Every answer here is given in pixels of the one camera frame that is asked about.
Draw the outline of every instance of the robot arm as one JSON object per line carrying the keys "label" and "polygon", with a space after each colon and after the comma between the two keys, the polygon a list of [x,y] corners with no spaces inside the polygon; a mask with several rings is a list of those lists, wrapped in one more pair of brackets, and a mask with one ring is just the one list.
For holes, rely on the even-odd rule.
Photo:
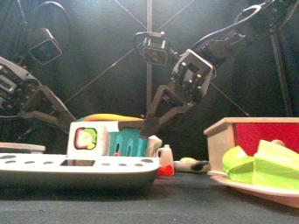
{"label": "robot arm", "polygon": [[[175,117],[182,116],[188,108],[200,102],[216,68],[228,57],[236,56],[252,45],[260,35],[275,33],[283,27],[298,4],[298,0],[270,0],[250,6],[240,12],[231,26],[215,31],[194,44],[176,60],[170,84],[158,88],[140,137],[154,135]],[[167,55],[178,59],[164,35],[158,37],[156,33],[147,33],[143,44],[142,54],[146,62],[151,64],[159,64],[159,61],[164,63]],[[168,110],[162,114],[159,108],[164,104]]]}
{"label": "robot arm", "polygon": [[0,57],[0,110],[3,118],[21,117],[70,131],[76,119],[53,92],[28,71]]}

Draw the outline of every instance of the yellow object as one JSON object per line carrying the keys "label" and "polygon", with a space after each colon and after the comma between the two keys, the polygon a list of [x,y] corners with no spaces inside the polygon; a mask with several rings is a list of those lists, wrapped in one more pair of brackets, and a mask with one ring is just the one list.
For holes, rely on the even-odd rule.
{"label": "yellow object", "polygon": [[252,184],[299,191],[299,154],[284,146],[259,142]]}
{"label": "yellow object", "polygon": [[195,159],[195,158],[192,158],[192,157],[183,157],[182,159],[180,159],[180,162],[183,162],[183,163],[194,163],[194,162],[196,162],[198,160]]}
{"label": "yellow object", "polygon": [[132,116],[124,116],[124,115],[115,115],[115,114],[95,114],[90,115],[83,119],[83,122],[95,122],[95,121],[143,121],[144,119],[132,117]]}
{"label": "yellow object", "polygon": [[236,146],[227,151],[222,159],[223,171],[231,180],[251,183],[254,173],[254,158]]}

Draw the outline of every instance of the white plastic tray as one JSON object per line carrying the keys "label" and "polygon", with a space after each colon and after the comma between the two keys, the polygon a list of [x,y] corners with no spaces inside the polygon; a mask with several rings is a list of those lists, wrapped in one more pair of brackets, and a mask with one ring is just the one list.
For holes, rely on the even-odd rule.
{"label": "white plastic tray", "polygon": [[158,169],[159,157],[0,153],[0,187],[142,188]]}

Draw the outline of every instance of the black table surface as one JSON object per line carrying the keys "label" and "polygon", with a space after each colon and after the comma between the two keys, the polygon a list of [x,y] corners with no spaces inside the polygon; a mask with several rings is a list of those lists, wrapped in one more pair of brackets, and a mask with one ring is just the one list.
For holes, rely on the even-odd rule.
{"label": "black table surface", "polygon": [[179,173],[134,191],[1,189],[0,223],[299,223],[299,209]]}

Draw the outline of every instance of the red box side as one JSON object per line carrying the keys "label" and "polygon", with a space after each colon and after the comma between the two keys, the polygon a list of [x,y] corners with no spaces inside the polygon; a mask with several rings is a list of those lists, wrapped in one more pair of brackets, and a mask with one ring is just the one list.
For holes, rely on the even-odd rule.
{"label": "red box side", "polygon": [[299,153],[299,123],[235,123],[235,142],[254,156],[260,140],[282,140],[284,146]]}

